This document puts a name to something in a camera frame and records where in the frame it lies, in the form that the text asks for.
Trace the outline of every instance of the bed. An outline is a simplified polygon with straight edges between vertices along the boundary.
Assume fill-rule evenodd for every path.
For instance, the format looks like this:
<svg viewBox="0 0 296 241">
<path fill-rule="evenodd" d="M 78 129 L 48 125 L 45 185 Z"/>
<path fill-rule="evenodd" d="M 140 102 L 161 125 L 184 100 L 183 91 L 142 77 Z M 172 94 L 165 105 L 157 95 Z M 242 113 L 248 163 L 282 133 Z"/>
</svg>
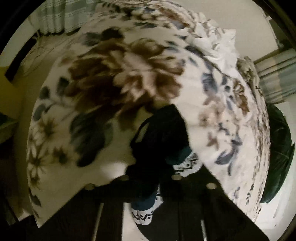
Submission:
<svg viewBox="0 0 296 241">
<path fill-rule="evenodd" d="M 235 31 L 171 1 L 99 3 L 53 64 L 33 109 L 27 176 L 37 225 L 85 185 L 124 175 L 136 162 L 137 130 L 169 105 L 188 144 L 170 150 L 167 163 L 183 177 L 204 164 L 255 222 L 268 115 L 254 65 L 234 40 Z"/>
</svg>

